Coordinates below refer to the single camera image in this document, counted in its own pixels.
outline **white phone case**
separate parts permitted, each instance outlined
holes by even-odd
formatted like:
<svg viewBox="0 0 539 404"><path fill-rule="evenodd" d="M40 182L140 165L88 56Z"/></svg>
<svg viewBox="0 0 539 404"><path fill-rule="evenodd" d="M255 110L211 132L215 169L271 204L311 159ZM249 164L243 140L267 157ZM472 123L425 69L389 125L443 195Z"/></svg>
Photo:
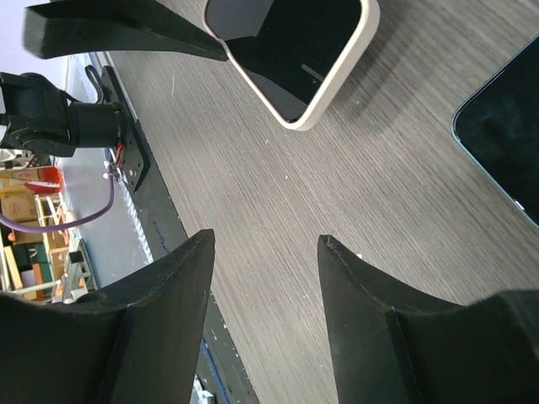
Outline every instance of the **white phone case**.
<svg viewBox="0 0 539 404"><path fill-rule="evenodd" d="M206 15L209 1L210 0L206 1L204 7L204 16ZM242 69L240 64L237 63L237 61L232 57L227 44L223 40L220 40L210 29L205 21L205 17L203 18L203 24L205 29L214 38L219 40L227 52L228 58L232 64L240 72L245 81L248 82L249 86L251 86L251 88L257 93L259 98L264 101L266 107L268 107L280 124L286 129L290 130L308 130L317 123L323 112L329 106L329 103L331 103L331 101L334 99L335 95L344 84L344 81L352 72L355 64L361 58L361 55L363 55L363 52L365 52L367 46L371 43L372 38L378 29L378 24L380 23L380 6L378 6L378 2L376 0L358 1L361 4L361 16L354 33L350 36L348 43L337 58L334 66L323 80L320 88L312 98L311 103L307 106L305 113L300 117L299 120L295 122L288 122L279 114L279 112L277 112L273 104L264 96L256 84L254 84L254 82L249 78L248 74Z"/></svg>

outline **wooden table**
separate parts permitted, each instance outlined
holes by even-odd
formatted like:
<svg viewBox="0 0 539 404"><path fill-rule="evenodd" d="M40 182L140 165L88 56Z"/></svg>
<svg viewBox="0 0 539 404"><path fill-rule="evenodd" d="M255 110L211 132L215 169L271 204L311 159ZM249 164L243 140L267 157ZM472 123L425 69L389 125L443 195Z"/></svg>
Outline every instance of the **wooden table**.
<svg viewBox="0 0 539 404"><path fill-rule="evenodd" d="M200 25L204 0L163 0ZM459 104L539 30L531 0L392 0L321 121L277 124L230 63L113 59L259 399L336 402L316 245L466 303L539 287L539 233L453 140Z"/></svg>

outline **table surface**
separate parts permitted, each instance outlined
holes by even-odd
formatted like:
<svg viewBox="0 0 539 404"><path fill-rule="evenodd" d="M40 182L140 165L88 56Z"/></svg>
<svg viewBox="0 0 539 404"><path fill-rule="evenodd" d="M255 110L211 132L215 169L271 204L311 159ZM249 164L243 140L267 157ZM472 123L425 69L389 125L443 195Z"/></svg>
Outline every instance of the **table surface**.
<svg viewBox="0 0 539 404"><path fill-rule="evenodd" d="M163 2L201 26L203 0ZM231 63L113 54L187 232L216 231L213 292L263 403L337 401L319 234L459 303L539 287L539 231L450 130L536 34L539 3L381 3L371 46L307 132L281 128Z"/></svg>

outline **metal bracket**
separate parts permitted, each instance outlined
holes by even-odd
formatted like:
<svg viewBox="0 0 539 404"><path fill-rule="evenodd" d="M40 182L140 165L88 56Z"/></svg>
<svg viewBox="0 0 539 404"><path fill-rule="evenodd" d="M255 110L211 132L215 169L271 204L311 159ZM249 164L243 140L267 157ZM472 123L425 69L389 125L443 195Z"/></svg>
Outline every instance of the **metal bracket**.
<svg viewBox="0 0 539 404"><path fill-rule="evenodd" d="M142 128L129 108L120 82L112 67L103 67L101 80L103 81L104 90L108 91L107 95L110 101L118 104L121 112L125 115L125 130L121 139L124 148L122 157L117 163L124 170L127 178L127 188L134 193L141 186L142 180L146 177L150 168L150 159L144 150L142 142Z"/></svg>

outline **cardboard box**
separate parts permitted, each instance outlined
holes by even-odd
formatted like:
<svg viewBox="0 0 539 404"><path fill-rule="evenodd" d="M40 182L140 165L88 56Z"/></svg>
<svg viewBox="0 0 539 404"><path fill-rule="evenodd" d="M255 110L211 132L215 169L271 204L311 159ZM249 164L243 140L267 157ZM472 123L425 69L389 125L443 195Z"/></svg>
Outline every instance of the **cardboard box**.
<svg viewBox="0 0 539 404"><path fill-rule="evenodd" d="M4 196L0 199L2 213L11 221L36 221L38 218L33 195Z"/></svg>
<svg viewBox="0 0 539 404"><path fill-rule="evenodd" d="M26 226L39 226L40 225L38 221L26 221L26 222L21 222L21 224L26 225ZM13 242L14 245L34 244L37 242L43 242L43 234L41 233L24 233L22 231L16 231L16 230L13 230L13 233L15 233L15 241Z"/></svg>

